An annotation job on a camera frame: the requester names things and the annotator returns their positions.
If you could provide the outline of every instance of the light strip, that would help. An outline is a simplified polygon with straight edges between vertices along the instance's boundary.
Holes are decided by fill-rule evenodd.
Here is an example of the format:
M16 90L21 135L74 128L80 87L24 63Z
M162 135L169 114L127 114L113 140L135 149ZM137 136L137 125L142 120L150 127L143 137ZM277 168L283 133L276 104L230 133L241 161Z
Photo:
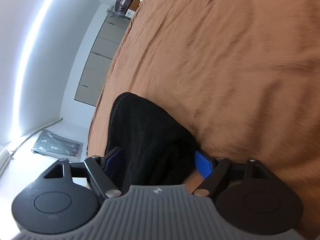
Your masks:
M22 50L22 55L20 58L19 66L18 66L18 74L17 74L15 90L14 90L14 98L13 98L12 130L10 135L11 140L17 139L22 135L21 128L19 125L19 112L20 112L20 101L21 101L23 79L25 76L30 54L35 44L41 23L52 1L53 0L44 1L40 11L38 12L32 24L32 27L29 31L29 34L27 36L26 42Z

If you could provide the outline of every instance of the black fabric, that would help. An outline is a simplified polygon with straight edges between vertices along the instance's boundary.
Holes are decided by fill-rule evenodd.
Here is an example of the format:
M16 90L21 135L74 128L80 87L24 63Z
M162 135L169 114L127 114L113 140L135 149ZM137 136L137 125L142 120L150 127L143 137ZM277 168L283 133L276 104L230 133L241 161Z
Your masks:
M115 100L109 119L106 153L125 152L123 166L112 177L126 192L130 185L175 185L195 169L197 143L164 109L132 93Z

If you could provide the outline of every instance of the metal screw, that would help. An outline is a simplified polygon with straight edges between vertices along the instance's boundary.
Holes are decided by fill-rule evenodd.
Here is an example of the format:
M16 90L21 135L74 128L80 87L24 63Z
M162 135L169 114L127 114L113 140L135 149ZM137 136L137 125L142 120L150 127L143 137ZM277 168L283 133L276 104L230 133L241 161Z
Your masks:
M111 190L108 190L106 192L106 196L107 197L110 197L110 198L113 198L113 197L120 197L122 194L122 192L119 190L119 189L111 189Z
M207 197L207 196L209 196L209 194L210 194L209 190L204 189L204 188L196 189L193 192L193 195L195 195L197 197Z

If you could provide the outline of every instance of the bed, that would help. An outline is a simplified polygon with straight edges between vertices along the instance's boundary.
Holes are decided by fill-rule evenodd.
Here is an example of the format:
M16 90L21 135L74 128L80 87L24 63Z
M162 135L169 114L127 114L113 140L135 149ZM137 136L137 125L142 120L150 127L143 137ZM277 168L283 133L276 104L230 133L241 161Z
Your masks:
M265 163L320 234L320 0L144 0L114 56L88 155L104 155L115 98L164 108L211 156ZM186 180L191 191L202 177Z

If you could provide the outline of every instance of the gray cabinet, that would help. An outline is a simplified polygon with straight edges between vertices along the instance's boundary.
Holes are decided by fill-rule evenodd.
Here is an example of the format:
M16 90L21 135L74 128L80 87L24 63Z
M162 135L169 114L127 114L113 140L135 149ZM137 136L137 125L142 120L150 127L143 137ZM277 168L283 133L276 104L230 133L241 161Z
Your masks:
M84 66L76 101L96 106L113 56L128 25L124 19L107 16Z

